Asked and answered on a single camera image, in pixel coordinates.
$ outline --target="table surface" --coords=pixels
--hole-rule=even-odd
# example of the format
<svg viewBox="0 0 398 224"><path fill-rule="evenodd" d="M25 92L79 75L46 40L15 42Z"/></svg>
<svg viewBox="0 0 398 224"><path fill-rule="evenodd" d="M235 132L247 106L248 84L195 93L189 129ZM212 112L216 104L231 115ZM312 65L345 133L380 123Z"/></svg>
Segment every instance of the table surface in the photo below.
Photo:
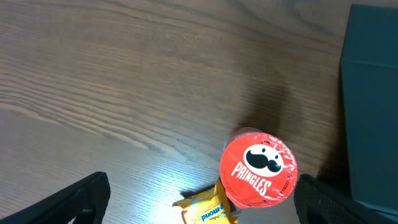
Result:
<svg viewBox="0 0 398 224"><path fill-rule="evenodd" d="M241 126L301 174L338 167L350 5L0 0L0 218L100 170L104 223L181 223L172 203L214 184ZM298 223L292 197L239 220L265 222Z"/></svg>

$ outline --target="mustache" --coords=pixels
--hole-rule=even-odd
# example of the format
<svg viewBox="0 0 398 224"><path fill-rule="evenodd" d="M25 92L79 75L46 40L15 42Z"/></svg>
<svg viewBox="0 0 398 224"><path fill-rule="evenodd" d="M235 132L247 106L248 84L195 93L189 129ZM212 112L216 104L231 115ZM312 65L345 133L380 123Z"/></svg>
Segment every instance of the mustache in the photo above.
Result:
<svg viewBox="0 0 398 224"><path fill-rule="evenodd" d="M246 154L246 160L250 166L257 169L262 169L268 166L268 169L271 172L278 172L282 168L282 166L278 165L275 160L268 160L268 157L263 154L252 154L251 150Z"/></svg>

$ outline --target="pringles can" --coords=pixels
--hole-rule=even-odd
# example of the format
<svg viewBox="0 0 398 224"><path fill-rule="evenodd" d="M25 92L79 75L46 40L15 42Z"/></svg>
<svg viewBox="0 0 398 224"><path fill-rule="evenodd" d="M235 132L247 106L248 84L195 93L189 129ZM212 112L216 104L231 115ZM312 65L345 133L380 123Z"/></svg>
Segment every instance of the pringles can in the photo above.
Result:
<svg viewBox="0 0 398 224"><path fill-rule="evenodd" d="M280 139L241 128L225 142L220 177L227 197L238 208L270 207L292 193L297 162Z"/></svg>

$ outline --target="dark green box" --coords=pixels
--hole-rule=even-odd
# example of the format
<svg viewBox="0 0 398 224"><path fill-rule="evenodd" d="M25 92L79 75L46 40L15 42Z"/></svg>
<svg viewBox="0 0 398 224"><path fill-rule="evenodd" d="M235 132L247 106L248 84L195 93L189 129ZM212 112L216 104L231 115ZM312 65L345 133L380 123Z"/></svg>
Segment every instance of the dark green box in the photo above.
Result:
<svg viewBox="0 0 398 224"><path fill-rule="evenodd" d="M351 193L398 216L398 10L353 5L341 56Z"/></svg>

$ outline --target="black plastic part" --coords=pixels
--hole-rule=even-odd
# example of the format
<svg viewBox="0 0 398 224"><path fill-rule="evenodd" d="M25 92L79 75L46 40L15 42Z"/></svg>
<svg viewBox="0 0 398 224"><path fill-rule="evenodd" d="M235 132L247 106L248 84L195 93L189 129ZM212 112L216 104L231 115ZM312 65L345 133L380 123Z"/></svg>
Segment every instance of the black plastic part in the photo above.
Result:
<svg viewBox="0 0 398 224"><path fill-rule="evenodd" d="M301 224L397 224L308 174L297 182L294 204Z"/></svg>
<svg viewBox="0 0 398 224"><path fill-rule="evenodd" d="M0 220L1 224L100 224L111 196L108 177L95 172L71 186Z"/></svg>

